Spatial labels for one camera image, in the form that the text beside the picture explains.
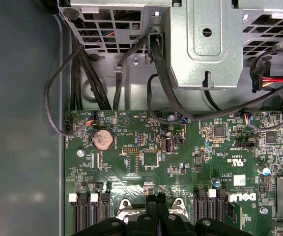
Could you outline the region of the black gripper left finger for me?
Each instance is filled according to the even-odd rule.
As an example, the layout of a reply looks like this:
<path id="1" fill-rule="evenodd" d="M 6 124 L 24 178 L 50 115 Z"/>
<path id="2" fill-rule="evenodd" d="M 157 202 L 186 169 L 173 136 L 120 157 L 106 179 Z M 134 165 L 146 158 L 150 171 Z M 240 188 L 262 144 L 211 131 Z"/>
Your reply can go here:
<path id="1" fill-rule="evenodd" d="M 76 236 L 155 236 L 158 226 L 157 196 L 146 197 L 146 212 L 137 214 L 135 220 L 125 223 L 118 218 L 108 218 L 78 233 Z"/>

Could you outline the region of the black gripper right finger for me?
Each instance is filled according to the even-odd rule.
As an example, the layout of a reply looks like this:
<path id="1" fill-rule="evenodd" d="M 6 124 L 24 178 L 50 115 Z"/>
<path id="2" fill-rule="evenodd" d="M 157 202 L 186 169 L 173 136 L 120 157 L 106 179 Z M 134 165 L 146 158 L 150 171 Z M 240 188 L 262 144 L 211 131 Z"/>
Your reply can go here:
<path id="1" fill-rule="evenodd" d="M 164 236 L 241 236 L 240 229 L 212 218 L 203 218 L 194 225 L 168 211 L 165 194 L 157 195 L 158 219 Z"/>

